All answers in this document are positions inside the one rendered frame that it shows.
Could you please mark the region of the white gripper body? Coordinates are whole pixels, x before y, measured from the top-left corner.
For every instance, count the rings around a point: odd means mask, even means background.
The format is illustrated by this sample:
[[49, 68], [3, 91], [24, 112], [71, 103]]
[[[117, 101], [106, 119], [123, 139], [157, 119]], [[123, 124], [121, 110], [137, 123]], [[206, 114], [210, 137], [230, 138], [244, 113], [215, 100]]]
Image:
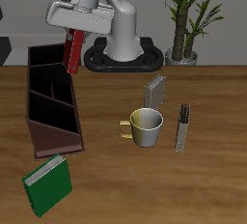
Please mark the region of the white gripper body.
[[110, 5], [99, 3], [95, 10], [84, 13], [75, 10], [72, 4], [55, 1], [49, 5], [46, 22], [53, 26], [108, 35], [114, 12]]

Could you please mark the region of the dark brown desk caddy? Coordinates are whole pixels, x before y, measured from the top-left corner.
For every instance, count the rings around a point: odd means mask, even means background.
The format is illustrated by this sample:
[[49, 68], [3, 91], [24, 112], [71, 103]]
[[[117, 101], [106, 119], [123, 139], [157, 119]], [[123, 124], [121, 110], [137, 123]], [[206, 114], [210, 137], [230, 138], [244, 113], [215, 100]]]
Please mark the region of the dark brown desk caddy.
[[84, 153], [72, 77], [62, 43], [28, 48], [26, 122], [35, 160]]

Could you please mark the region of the grey and black book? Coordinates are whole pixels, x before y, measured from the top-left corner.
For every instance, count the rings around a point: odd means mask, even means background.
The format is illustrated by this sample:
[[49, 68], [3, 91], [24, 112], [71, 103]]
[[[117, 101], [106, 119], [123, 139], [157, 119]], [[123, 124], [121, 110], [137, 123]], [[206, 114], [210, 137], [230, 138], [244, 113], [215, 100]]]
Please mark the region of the grey and black book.
[[187, 103], [183, 103], [180, 106], [179, 116], [178, 116], [177, 138], [175, 144], [176, 152], [182, 153], [184, 150], [185, 139], [189, 125], [189, 113], [190, 113], [190, 105]]

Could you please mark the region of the green book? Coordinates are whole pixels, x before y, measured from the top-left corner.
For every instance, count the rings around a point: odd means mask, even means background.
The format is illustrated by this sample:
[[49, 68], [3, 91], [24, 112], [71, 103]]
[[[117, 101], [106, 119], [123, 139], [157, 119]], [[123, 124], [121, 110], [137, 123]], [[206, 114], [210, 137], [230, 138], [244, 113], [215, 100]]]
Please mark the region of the green book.
[[22, 178], [32, 211], [43, 216], [72, 191], [68, 161], [55, 154]]

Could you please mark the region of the pot plant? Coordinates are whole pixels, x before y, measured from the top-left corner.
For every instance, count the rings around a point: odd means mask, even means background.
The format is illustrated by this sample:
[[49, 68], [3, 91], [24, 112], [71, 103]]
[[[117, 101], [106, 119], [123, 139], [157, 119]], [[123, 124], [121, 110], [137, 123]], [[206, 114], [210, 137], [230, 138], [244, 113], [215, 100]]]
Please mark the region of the pot plant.
[[176, 24], [173, 47], [165, 53], [166, 66], [195, 66], [198, 55], [192, 50], [194, 40], [199, 35], [206, 35], [204, 29], [210, 23], [222, 20], [217, 16], [221, 4], [215, 6], [208, 14], [207, 7], [211, 0], [198, 3], [198, 0], [171, 0], [175, 5], [169, 7]]

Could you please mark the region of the yellow and white mug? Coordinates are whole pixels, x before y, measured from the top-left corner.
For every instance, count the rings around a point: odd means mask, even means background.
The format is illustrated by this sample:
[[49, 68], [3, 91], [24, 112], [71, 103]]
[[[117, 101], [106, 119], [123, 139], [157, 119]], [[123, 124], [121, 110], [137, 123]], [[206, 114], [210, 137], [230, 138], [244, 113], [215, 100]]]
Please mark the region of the yellow and white mug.
[[[119, 122], [119, 135], [122, 138], [132, 139], [142, 148], [152, 147], [159, 136], [163, 125], [162, 115], [151, 108], [140, 108], [133, 111], [128, 121]], [[130, 126], [131, 133], [124, 134], [122, 126]]]

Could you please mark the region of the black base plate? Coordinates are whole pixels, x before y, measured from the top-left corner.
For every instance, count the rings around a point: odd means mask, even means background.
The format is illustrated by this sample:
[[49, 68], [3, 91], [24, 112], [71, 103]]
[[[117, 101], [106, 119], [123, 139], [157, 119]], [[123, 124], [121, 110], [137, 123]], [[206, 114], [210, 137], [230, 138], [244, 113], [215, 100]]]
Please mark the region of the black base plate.
[[152, 72], [163, 66], [163, 53], [153, 45], [152, 39], [141, 37], [140, 43], [144, 50], [133, 61], [118, 62], [110, 59], [103, 53], [107, 39], [99, 37], [84, 54], [84, 65], [88, 70], [95, 72]]

